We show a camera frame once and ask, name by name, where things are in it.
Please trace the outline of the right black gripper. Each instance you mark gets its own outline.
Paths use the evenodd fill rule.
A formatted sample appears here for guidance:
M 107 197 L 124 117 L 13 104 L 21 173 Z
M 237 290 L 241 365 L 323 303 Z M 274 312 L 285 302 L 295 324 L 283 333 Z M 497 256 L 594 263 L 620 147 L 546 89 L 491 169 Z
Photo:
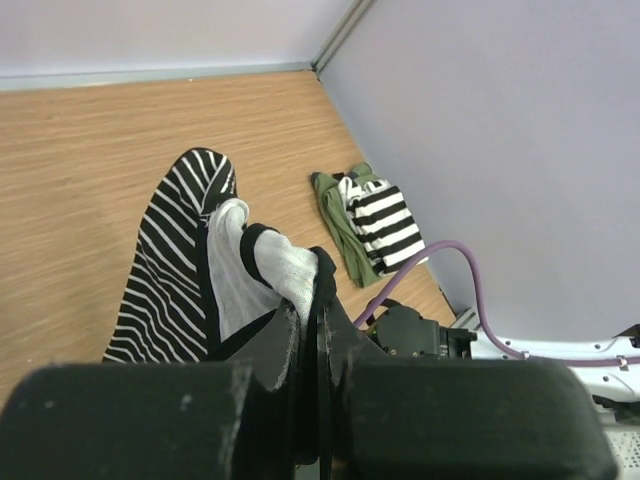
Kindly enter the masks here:
M 382 302 L 384 311 L 367 319 L 367 335 L 388 355 L 470 359 L 475 332 L 441 326 L 418 311 L 392 299 Z

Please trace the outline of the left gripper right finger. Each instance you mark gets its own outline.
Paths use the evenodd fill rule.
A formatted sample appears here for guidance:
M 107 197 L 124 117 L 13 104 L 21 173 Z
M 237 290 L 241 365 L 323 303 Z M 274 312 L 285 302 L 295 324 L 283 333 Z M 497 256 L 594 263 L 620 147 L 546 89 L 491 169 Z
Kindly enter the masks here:
M 573 376 L 506 362 L 393 357 L 339 302 L 317 318 L 324 479 L 614 479 Z

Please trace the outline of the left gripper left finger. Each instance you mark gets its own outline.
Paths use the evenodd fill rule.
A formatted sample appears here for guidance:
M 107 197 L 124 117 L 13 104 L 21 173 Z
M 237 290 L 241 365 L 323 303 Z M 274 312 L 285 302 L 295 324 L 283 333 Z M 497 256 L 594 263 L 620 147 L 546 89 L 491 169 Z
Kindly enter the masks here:
M 299 319 L 223 362 L 53 364 L 1 413 L 5 479 L 290 479 Z

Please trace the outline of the thin striped black tank top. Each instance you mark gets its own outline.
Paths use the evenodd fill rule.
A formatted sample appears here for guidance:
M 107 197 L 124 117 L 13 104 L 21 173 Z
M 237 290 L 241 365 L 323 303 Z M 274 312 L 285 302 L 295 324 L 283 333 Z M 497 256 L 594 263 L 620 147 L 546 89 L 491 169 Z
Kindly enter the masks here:
M 139 226 L 105 363 L 191 363 L 234 355 L 282 302 L 303 325 L 336 296 L 335 264 L 249 220 L 230 159 L 187 150 Z

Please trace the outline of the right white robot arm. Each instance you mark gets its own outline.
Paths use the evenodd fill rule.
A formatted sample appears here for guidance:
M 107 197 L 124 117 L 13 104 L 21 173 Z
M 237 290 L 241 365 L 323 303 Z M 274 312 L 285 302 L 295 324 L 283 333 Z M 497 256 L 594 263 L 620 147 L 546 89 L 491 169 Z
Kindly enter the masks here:
M 639 424 L 639 328 L 610 339 L 587 343 L 498 340 L 483 330 L 469 309 L 451 326 L 442 326 L 395 300 L 382 302 L 383 311 L 369 316 L 366 333 L 393 357 L 434 360 L 474 360 L 486 365 L 526 363 L 573 376 L 595 408 L 620 425 Z

